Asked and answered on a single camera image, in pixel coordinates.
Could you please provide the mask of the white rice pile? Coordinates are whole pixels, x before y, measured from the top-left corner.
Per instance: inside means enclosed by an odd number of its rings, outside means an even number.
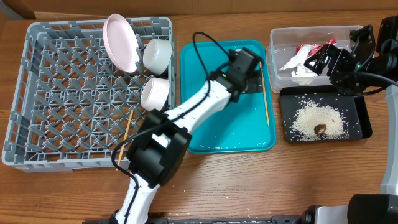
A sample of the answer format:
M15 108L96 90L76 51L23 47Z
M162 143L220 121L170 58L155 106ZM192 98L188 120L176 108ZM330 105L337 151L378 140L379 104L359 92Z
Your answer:
M324 98L299 101L292 118L287 118L285 127L290 142L331 141L361 139L363 137L359 118L348 106L335 106L323 102ZM321 136L314 133L314 127L327 125Z

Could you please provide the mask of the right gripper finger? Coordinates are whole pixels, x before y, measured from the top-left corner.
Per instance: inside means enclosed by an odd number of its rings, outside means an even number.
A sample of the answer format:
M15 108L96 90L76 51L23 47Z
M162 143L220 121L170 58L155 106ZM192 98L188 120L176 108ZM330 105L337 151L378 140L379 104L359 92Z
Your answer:
M315 73L317 76L319 76L323 71L323 63L319 62L316 59L314 60L307 59L304 62L304 66L307 69L309 69L311 72Z
M307 62L327 62L329 61L329 50L331 45L324 45L314 55L307 59Z

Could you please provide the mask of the white red wrapper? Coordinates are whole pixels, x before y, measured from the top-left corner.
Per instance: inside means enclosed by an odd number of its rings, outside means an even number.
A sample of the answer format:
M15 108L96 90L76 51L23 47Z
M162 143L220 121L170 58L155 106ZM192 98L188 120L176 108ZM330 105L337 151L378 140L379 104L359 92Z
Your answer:
M279 70L290 70L292 78L297 78L294 80L295 83L299 85L309 85L312 82L310 77L314 78L318 75L307 68L304 63L306 59L315 55L324 45L332 44L336 45L335 38L330 39L325 44L301 44L296 48L296 54Z

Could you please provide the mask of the large white plate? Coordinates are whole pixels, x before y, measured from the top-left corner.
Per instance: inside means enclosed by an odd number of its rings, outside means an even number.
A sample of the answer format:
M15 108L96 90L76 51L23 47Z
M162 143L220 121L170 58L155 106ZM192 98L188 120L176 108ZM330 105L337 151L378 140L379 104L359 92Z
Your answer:
M133 73L139 62L136 34L130 23L119 14L110 15L103 26L103 42L108 57L120 70Z

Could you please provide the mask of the black tray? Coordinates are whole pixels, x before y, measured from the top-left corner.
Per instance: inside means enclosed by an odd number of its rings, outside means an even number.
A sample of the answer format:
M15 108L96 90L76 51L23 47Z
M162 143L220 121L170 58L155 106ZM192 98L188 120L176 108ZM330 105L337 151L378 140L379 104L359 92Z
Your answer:
M359 140L373 131L362 96L343 96L333 86L283 88L279 94L285 140Z

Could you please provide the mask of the grey bowl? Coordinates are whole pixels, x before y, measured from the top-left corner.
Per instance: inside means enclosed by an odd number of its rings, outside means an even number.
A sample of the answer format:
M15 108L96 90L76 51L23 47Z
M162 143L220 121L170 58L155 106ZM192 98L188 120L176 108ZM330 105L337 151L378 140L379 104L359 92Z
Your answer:
M156 75L163 73L169 66L172 56L172 44L168 40L152 39L145 47L143 64Z

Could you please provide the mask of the teal serving tray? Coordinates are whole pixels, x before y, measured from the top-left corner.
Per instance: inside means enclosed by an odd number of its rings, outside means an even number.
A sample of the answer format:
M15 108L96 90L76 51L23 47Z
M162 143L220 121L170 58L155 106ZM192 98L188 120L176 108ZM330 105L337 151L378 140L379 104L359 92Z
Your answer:
M256 40L189 43L180 53L180 87L182 101L188 100L205 83L203 68L209 71L227 61L225 50L248 48L260 57L264 46ZM266 151L276 142L274 110L267 66L263 65L269 122L267 125L263 92L242 94L239 101L208 118L192 135L188 150L194 154Z

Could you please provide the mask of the grey plastic dish rack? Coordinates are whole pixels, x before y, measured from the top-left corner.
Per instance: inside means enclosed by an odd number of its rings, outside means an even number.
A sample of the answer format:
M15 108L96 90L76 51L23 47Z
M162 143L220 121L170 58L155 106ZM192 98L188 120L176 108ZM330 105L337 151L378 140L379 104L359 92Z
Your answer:
M104 20L35 22L27 30L2 162L24 172L110 168L111 152L147 111L141 62L113 65Z

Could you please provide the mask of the small white pink plate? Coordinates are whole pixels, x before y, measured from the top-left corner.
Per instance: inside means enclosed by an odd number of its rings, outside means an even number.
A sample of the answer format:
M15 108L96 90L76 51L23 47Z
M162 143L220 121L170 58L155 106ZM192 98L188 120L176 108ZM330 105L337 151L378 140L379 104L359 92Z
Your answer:
M141 106L147 110L160 111L167 101L170 82L163 78L151 78L144 86L141 94Z

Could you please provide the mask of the wooden chopstick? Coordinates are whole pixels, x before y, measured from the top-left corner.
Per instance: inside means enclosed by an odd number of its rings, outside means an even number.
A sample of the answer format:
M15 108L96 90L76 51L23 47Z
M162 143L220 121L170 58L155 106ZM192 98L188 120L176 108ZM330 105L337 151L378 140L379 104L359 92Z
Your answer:
M260 71L261 71L261 81L262 81L262 92L263 92L263 97L264 97L264 106L265 106L265 112L266 112L266 120L267 120L267 125L270 125L269 122L269 112L268 112L268 105L267 105L267 95L266 95L266 88L265 88L265 81L264 81L264 71L263 71L263 66L262 62L259 62L260 66Z
M127 123L126 129L125 129L123 141L125 141L128 138L128 136L129 136L128 132L129 132L129 129L130 129L130 126L131 126L131 121L132 121L133 114L134 114L134 110L131 109L130 114L129 114L128 123ZM117 165L119 165L119 166L120 166L120 163L121 163L121 159L123 158L124 148L125 148L125 146L122 145L121 149L120 149L120 152L119 152L119 157L118 157L118 161L117 161Z

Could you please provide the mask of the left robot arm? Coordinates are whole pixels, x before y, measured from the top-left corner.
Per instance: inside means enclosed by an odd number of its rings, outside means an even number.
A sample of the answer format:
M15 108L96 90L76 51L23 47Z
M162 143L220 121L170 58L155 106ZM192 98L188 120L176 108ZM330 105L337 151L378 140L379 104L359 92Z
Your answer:
M206 82L191 98L164 113L153 109L138 132L117 145L125 145L129 166L115 168L129 178L122 207L109 218L110 223L145 223L149 207L159 187L179 169L193 132L213 114L245 93L249 79L263 60L253 51L230 50L228 62L206 75Z

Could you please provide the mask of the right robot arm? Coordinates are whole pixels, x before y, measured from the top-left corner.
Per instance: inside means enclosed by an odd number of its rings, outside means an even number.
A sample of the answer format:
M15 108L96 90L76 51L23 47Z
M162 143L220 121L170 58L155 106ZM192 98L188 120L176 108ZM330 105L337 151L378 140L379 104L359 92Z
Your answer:
M298 223L397 223L397 16L349 32L350 51L326 44L304 62L316 74L327 69L330 83L346 96L383 92L386 99L386 168L378 194L354 194L348 204L312 205Z

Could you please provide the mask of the clear plastic bin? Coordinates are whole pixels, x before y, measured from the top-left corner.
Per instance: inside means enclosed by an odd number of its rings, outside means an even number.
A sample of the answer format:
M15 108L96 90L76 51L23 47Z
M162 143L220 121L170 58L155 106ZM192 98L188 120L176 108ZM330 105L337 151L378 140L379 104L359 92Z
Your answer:
M323 45L335 39L337 47L351 50L353 42L350 40L349 33L351 30L361 28L361 25L351 25L288 27L271 30L270 44L266 48L266 61L272 91L279 93L286 87L329 85L327 70L316 77L293 77L292 72L295 72L296 68L286 70L281 68L296 55L297 47L301 44Z

